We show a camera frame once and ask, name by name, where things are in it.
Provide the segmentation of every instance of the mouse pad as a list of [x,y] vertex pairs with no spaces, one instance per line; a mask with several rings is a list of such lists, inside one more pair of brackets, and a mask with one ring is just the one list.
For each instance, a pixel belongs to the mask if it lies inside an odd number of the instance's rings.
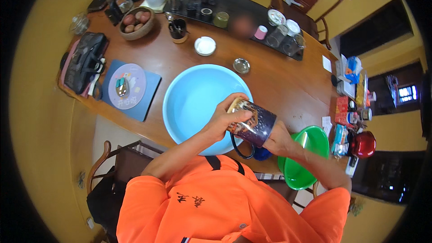
[[[111,100],[109,99],[108,96],[108,84],[109,81],[111,79],[111,76],[115,73],[115,71],[123,66],[124,64],[126,64],[125,62],[122,62],[118,59],[114,59],[111,62],[111,66],[109,67],[109,69],[107,70],[104,82],[102,84],[102,101],[108,103],[109,105],[111,105],[112,107],[116,108]],[[128,116],[138,120],[138,121],[144,121],[146,119],[147,113],[148,113],[148,109],[150,107],[150,104],[152,103],[153,97],[156,93],[156,90],[159,86],[159,83],[161,81],[161,76],[156,74],[156,73],[152,73],[152,72],[148,72],[146,70],[144,70],[145,74],[146,74],[146,81],[147,81],[147,85],[146,85],[146,91],[144,92],[144,96],[143,98],[140,100],[140,102],[130,108],[130,109],[126,109],[126,110],[120,110],[118,108],[116,108],[119,111],[122,111],[123,113],[127,114]]]

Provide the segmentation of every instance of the potato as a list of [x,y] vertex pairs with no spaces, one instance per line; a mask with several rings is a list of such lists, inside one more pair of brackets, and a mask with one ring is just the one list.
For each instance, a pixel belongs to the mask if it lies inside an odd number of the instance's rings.
[[140,22],[142,24],[147,23],[147,21],[150,19],[150,13],[149,12],[144,12],[144,14],[141,15],[141,17],[139,19],[140,19]]
[[140,17],[141,17],[141,15],[143,15],[143,14],[144,14],[143,11],[139,11],[139,12],[137,12],[137,13],[135,14],[135,18],[136,18],[137,20],[139,20]]
[[139,30],[142,27],[143,27],[143,24],[137,24],[133,30],[137,31],[137,30]]
[[135,26],[133,24],[130,24],[124,28],[124,32],[125,33],[132,33],[134,28],[135,28]]
[[128,26],[128,25],[134,24],[136,20],[137,20],[137,19],[135,19],[135,16],[134,16],[133,14],[128,14],[128,15],[126,15],[126,17],[123,19],[123,24],[124,24],[125,26]]

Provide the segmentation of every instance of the person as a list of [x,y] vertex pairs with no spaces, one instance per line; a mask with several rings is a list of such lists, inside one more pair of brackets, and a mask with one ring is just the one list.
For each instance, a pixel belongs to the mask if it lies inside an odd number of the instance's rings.
[[217,105],[205,127],[152,160],[126,188],[117,224],[122,242],[339,242],[345,225],[351,179],[337,164],[294,142],[278,121],[264,147],[309,170],[328,190],[300,214],[252,170],[228,156],[200,152],[224,138],[231,122],[252,113],[226,113],[243,93]]

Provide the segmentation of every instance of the pink cup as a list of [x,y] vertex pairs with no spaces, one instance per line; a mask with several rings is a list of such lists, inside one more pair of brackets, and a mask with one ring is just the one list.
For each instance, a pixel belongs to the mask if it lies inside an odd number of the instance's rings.
[[255,38],[259,39],[259,40],[264,40],[264,37],[266,36],[268,30],[267,27],[265,26],[258,26],[258,29],[256,30],[255,33]]

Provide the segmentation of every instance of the white ashtray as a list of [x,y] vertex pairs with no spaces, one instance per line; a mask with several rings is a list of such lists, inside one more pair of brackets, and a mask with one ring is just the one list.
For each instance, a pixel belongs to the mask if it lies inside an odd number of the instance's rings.
[[195,51],[198,55],[209,56],[216,50],[216,42],[210,37],[201,37],[195,41]]

